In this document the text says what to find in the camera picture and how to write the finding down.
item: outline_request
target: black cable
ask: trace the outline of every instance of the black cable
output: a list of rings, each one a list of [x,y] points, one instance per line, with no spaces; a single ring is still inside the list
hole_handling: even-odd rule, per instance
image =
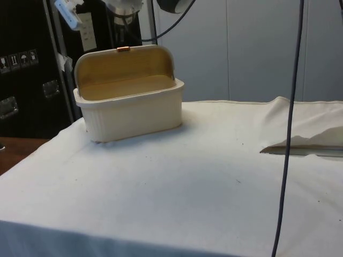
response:
[[[132,37],[133,39],[137,40],[137,41],[140,41],[140,42],[151,42],[151,41],[157,41],[157,39],[159,39],[160,37],[166,35],[169,31],[171,31],[182,19],[183,17],[185,17],[185,15],[188,13],[188,11],[191,9],[191,7],[193,6],[193,4],[195,3],[196,0],[193,0],[189,6],[187,7],[187,9],[184,11],[184,13],[180,16],[180,18],[173,24],[171,25],[166,31],[164,31],[163,33],[161,33],[160,35],[158,36],[155,36],[151,39],[139,39],[137,38],[134,34],[132,34],[129,30],[129,25],[128,23],[126,22],[126,19],[125,18],[122,18],[123,19],[123,22],[124,22],[124,26],[125,26],[125,30],[126,32],[130,35],[130,37]]]
[[[152,23],[154,29],[154,37],[157,38],[157,29],[156,29],[156,19],[155,19],[155,9],[154,9],[154,0],[151,0],[151,14],[152,14]]]
[[[285,153],[285,163],[284,163],[284,175],[282,178],[279,218],[278,218],[277,232],[275,234],[272,257],[275,257],[277,253],[278,243],[279,243],[279,238],[280,238],[280,231],[281,231],[281,224],[282,224],[282,216],[284,213],[286,181],[287,181],[288,161],[289,161],[289,152],[290,152],[290,138],[292,134],[292,119],[293,119],[293,109],[294,109],[294,99],[295,99],[295,89],[296,89],[296,78],[297,78],[298,64],[299,64],[299,52],[300,52],[300,44],[301,44],[303,16],[304,16],[304,0],[300,0],[299,25],[298,25],[296,52],[295,52],[295,60],[294,60],[294,69],[293,69],[292,92],[290,95],[289,113],[288,113],[287,140],[286,140],[287,143],[286,143],[286,153]]]

